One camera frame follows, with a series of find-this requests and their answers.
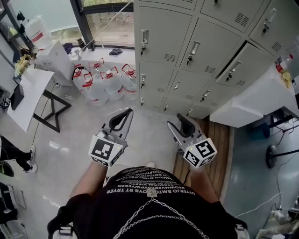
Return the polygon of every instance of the gray tile floor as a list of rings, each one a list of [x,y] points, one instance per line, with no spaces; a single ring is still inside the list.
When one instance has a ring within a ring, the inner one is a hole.
[[[166,121],[178,124],[177,118],[163,113],[137,108],[125,99],[107,102],[98,108],[84,99],[75,87],[54,87],[53,93],[72,104],[59,115],[61,133],[32,119],[28,132],[24,132],[7,115],[0,119],[0,133],[23,151],[29,151],[33,139],[36,146],[38,171],[26,174],[16,162],[10,161],[15,177],[0,174],[0,181],[24,191],[27,210],[21,210],[31,239],[47,238],[47,223],[65,205],[71,190],[82,176],[91,160],[87,155],[93,134],[103,125],[105,116],[126,106],[134,108],[132,125],[127,136],[129,147],[117,161],[127,166],[142,166],[155,162],[157,167],[172,172],[176,144]],[[36,109],[41,114],[46,98],[42,97]],[[47,103],[43,116],[50,112]]]
[[[252,210],[278,193],[276,184],[278,167],[293,155],[279,157],[275,168],[269,169],[265,162],[265,154],[267,147],[270,144],[276,145],[281,136],[282,132],[274,128],[269,139],[253,141],[248,136],[245,127],[235,129],[232,170],[224,201],[224,207],[231,215],[237,216]],[[299,128],[296,128],[293,133],[285,134],[282,142],[277,146],[278,152],[299,149],[298,142]],[[289,209],[294,205],[299,194],[299,154],[281,167],[278,178],[283,194],[282,207]],[[256,211],[239,217],[248,224],[251,238],[254,238],[265,224],[273,203],[278,202],[279,196]]]

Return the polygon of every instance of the black pants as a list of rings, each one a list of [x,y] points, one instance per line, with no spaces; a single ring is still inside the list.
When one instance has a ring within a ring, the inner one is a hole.
[[[1,157],[0,160],[15,159],[16,162],[25,170],[31,169],[31,166],[26,163],[31,158],[31,153],[24,153],[9,142],[5,137],[1,137]]]

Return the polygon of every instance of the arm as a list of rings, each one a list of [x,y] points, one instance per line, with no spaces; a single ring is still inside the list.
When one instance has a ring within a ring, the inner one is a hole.
[[[210,203],[218,202],[217,195],[207,174],[206,167],[190,167],[191,188]]]
[[[92,196],[103,187],[107,169],[108,167],[102,164],[92,162],[71,192],[71,197],[84,193]]]

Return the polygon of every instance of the white marker cube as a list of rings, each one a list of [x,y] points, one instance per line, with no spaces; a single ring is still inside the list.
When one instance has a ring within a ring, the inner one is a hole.
[[[123,145],[93,135],[88,155],[93,161],[111,167],[123,153]]]
[[[217,150],[212,140],[208,138],[189,146],[185,151],[184,159],[195,168],[199,168],[212,161],[216,154]]]

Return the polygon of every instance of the silver chain necklace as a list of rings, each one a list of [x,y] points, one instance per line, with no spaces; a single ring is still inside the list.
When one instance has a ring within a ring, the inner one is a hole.
[[[166,205],[165,203],[161,203],[158,200],[154,199],[154,197],[157,196],[157,192],[154,189],[147,189],[147,193],[148,196],[151,197],[151,199],[149,201],[147,201],[144,205],[142,205],[134,214],[133,216],[125,223],[125,225],[120,229],[120,231],[113,237],[113,239],[118,239],[122,234],[124,234],[127,230],[129,230],[130,228],[132,228],[133,226],[135,226],[138,223],[153,219],[153,218],[171,218],[171,219],[177,219],[177,220],[181,220],[181,221],[185,221],[187,224],[189,224],[190,226],[192,226],[195,230],[197,230],[197,232],[202,236],[202,238],[204,239],[209,239],[208,236],[206,236],[193,222],[189,221],[188,219],[186,219],[184,217],[184,215],[180,214],[177,210],[175,210],[174,208]],[[142,211],[147,205],[149,205],[151,202],[154,203],[158,203],[160,205],[162,205],[163,207],[167,207],[169,210],[173,211],[175,214],[179,215],[179,217],[174,217],[174,216],[166,216],[166,215],[155,215],[155,216],[151,216],[148,218],[143,218],[141,220],[138,220],[136,222],[133,222],[132,224],[130,224],[133,220],[133,218],[135,218],[138,213],[140,211]]]

